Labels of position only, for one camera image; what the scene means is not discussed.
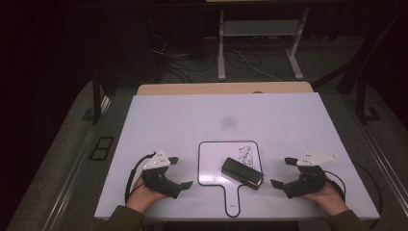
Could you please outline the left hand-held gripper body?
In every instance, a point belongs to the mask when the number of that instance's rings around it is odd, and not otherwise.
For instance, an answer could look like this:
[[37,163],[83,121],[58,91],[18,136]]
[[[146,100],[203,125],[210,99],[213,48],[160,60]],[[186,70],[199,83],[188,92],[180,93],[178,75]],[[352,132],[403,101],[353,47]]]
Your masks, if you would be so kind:
[[142,180],[144,185],[157,193],[176,199],[180,193],[180,185],[168,180],[166,172],[171,164],[170,157],[161,149],[142,168]]

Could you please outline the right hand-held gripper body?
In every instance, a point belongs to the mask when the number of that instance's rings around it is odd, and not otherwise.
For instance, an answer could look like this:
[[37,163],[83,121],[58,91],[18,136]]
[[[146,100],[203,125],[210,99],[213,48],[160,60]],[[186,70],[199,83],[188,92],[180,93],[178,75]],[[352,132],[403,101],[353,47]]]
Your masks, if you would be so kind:
[[338,158],[338,155],[303,151],[296,158],[298,162],[295,167],[300,172],[299,178],[296,181],[285,184],[283,187],[284,193],[288,198],[293,198],[321,190],[325,185],[326,176],[320,165],[335,161]]

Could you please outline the small whiteboard with handle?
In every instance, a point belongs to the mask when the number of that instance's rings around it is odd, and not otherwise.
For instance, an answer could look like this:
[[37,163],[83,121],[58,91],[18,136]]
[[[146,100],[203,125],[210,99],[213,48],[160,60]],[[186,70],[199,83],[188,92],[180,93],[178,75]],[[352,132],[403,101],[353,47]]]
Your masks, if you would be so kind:
[[258,144],[255,141],[204,141],[199,144],[198,183],[205,187],[222,187],[225,213],[229,218],[236,218],[241,213],[240,189],[247,186],[221,173],[227,158],[263,173]]

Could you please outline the black whiteboard eraser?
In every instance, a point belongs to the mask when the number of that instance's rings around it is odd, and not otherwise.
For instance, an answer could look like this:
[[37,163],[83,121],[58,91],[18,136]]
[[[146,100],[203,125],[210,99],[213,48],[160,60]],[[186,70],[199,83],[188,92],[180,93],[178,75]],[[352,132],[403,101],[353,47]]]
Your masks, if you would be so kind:
[[261,171],[248,167],[232,158],[227,158],[224,161],[221,173],[253,190],[258,190],[264,182],[264,174]]

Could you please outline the person's left hand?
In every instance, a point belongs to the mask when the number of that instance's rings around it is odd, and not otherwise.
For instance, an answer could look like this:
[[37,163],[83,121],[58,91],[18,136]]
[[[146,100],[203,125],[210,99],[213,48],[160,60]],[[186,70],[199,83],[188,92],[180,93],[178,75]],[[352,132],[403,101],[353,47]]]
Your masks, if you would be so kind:
[[125,202],[125,206],[144,214],[154,203],[163,198],[166,198],[164,194],[148,189],[144,185],[142,178],[139,177]]

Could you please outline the person's right hand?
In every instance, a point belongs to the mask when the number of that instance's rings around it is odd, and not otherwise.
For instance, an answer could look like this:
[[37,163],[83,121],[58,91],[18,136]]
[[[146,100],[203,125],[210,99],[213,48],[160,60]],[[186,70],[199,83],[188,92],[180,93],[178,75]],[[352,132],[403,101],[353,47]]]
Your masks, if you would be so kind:
[[301,198],[314,202],[330,217],[334,217],[348,210],[340,194],[336,191],[335,187],[328,182],[325,183],[321,190],[304,194]]

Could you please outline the white table board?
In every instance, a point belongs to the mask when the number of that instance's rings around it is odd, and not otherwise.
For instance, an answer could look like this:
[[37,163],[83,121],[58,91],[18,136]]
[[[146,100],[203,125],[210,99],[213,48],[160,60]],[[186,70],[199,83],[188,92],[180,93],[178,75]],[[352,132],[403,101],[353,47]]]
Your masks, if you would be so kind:
[[[258,144],[264,182],[255,191],[240,189],[241,213],[225,213],[222,187],[198,183],[198,150],[204,141],[255,141]],[[137,95],[133,98],[97,205],[97,218],[108,218],[124,202],[133,167],[150,153],[163,149],[178,157],[166,177],[190,182],[176,199],[155,203],[150,220],[302,220],[322,218],[322,211],[300,198],[287,198],[271,179],[291,182],[298,170],[285,164],[303,151],[339,158],[323,165],[338,183],[345,184],[345,201],[361,219],[378,213],[351,163],[344,145],[315,93],[250,93],[198,95]]]

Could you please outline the wooden table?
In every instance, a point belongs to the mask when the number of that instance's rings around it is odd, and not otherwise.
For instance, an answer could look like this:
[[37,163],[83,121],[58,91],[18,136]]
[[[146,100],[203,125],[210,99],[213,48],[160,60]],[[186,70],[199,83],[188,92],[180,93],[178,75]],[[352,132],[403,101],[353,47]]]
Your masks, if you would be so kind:
[[313,92],[306,82],[248,82],[142,85],[137,95],[238,94]]

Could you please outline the black metal stand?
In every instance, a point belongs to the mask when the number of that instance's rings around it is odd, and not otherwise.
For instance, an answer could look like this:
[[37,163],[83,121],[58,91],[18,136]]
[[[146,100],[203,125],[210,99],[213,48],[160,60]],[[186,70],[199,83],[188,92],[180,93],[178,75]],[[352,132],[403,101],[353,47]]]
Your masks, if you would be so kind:
[[103,114],[108,110],[111,99],[104,91],[97,71],[92,73],[92,101],[93,119],[92,124],[96,125]]
[[343,74],[337,91],[356,89],[356,115],[363,124],[379,120],[366,106],[367,86],[380,91],[397,118],[408,128],[408,6],[392,13],[377,30],[368,34],[357,54],[346,64],[312,83],[318,87]]

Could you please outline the white metal stand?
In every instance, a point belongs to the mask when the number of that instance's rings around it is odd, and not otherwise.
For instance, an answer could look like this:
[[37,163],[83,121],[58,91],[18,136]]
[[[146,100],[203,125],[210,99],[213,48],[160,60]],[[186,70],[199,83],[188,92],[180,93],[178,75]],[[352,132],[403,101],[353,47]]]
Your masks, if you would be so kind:
[[302,10],[299,19],[275,19],[275,20],[225,20],[224,11],[219,12],[218,24],[218,53],[217,53],[217,76],[219,81],[226,80],[224,59],[224,38],[228,37],[282,37],[292,36],[293,44],[286,50],[286,56],[296,80],[303,80],[304,76],[300,69],[295,53],[300,43],[302,33],[309,14],[309,8]]

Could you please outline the black floor outlet frame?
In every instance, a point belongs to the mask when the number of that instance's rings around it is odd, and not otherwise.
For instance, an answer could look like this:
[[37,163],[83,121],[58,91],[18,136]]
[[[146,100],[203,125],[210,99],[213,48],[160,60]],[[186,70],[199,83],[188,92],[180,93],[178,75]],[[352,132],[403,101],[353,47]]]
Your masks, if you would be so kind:
[[107,159],[112,147],[114,137],[100,137],[92,149],[89,159],[92,161],[104,161]]

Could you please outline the aluminium floor rail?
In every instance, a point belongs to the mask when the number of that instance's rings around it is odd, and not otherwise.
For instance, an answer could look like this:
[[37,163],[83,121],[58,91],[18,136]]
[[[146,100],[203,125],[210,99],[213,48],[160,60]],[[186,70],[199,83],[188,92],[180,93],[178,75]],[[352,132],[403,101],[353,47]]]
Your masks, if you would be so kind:
[[90,97],[78,97],[69,110],[41,164],[44,180],[49,185],[46,193],[50,195],[41,231],[57,230],[98,133],[99,125],[93,121],[93,109],[105,114],[110,104],[107,96],[103,96],[96,105]]
[[382,191],[398,204],[408,217],[408,130],[392,118],[361,122],[353,119],[359,148],[352,151],[352,159],[367,170]]

